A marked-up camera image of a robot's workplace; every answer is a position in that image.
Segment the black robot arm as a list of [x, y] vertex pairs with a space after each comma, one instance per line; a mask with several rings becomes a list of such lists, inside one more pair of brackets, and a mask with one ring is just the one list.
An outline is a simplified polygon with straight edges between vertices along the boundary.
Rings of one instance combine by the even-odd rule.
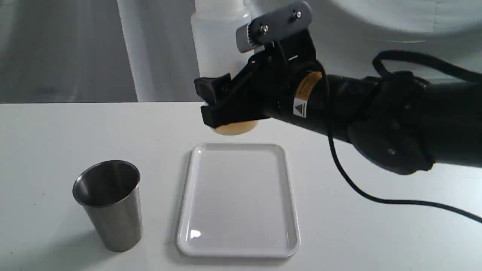
[[434, 163], [481, 167], [481, 81], [431, 84], [388, 72], [381, 60], [407, 56], [446, 70], [420, 53], [385, 51], [379, 77], [327, 75], [307, 29], [266, 44], [236, 77], [194, 80], [204, 124], [276, 119], [351, 144], [368, 161], [400, 175]]

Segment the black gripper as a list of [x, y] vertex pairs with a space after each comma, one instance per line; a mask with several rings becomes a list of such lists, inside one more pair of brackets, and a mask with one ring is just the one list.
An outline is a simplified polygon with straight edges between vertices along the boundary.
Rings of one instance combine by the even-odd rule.
[[326, 122], [328, 77], [308, 30], [265, 46], [231, 80], [229, 73], [194, 79], [203, 123], [213, 129], [276, 119]]

